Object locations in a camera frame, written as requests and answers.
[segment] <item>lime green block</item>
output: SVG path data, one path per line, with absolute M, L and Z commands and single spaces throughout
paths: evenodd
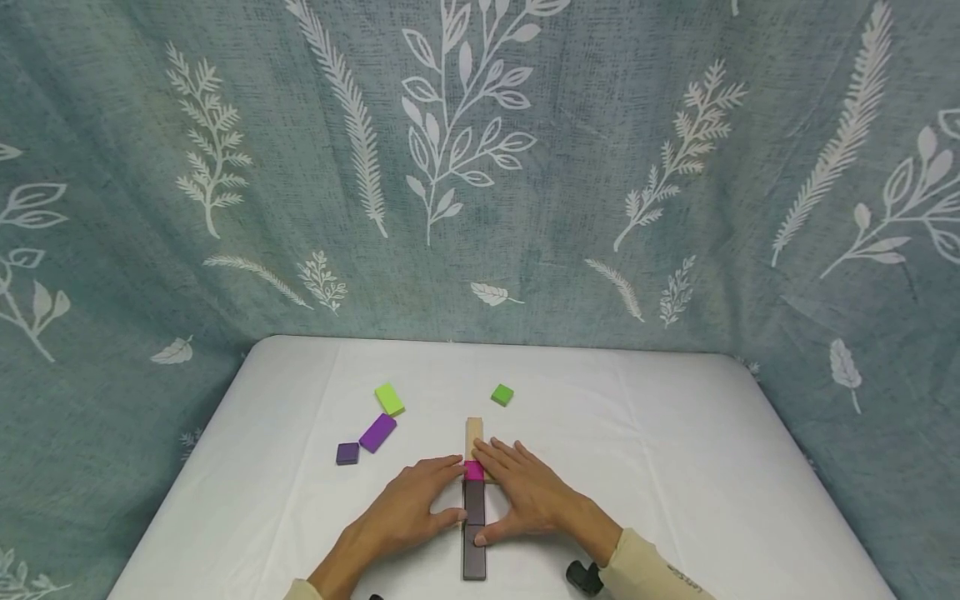
M 490 396 L 490 399 L 501 406 L 506 406 L 510 403 L 510 398 L 512 397 L 514 397 L 514 391 L 501 383 L 493 390 L 493 395 Z
M 383 384 L 377 388 L 374 393 L 376 394 L 376 399 L 380 400 L 380 406 L 383 407 L 383 412 L 391 417 L 396 417 L 406 410 L 403 408 L 403 402 L 400 401 L 400 396 L 396 395 L 394 386 L 389 383 Z

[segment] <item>sleeve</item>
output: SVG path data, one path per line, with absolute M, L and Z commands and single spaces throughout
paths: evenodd
M 320 593 L 308 582 L 295 579 L 290 591 L 283 596 L 283 600 L 323 600 Z
M 633 529 L 623 530 L 600 580 L 614 600 L 715 600 Z

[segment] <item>gray-blue curtain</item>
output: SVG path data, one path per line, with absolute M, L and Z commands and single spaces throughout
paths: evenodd
M 0 600 L 105 597 L 278 333 L 736 356 L 895 593 L 955 597 L 957 31 L 949 0 L 0 2 Z

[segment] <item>hand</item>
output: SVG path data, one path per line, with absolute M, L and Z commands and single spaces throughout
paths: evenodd
M 424 543 L 467 518 L 467 511 L 457 508 L 430 513 L 440 492 L 464 474 L 462 458 L 421 460 L 387 484 L 307 579 L 324 600 L 348 600 L 371 563 Z
M 572 536 L 600 566 L 606 566 L 623 529 L 586 496 L 577 493 L 520 442 L 476 441 L 473 458 L 490 472 L 510 500 L 510 511 L 477 534 L 478 546 L 522 534 L 561 531 Z

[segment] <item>dark purple block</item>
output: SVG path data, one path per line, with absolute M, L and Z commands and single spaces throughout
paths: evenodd
M 396 428 L 396 421 L 390 415 L 380 413 L 380 416 L 376 418 L 373 425 L 367 430 L 367 433 L 363 434 L 360 438 L 360 445 L 365 447 L 370 454 L 373 454 L 380 445 L 383 444 L 383 441 L 387 439 L 387 436 L 390 435 L 394 428 Z
M 337 446 L 337 465 L 356 465 L 360 461 L 360 444 L 350 442 Z

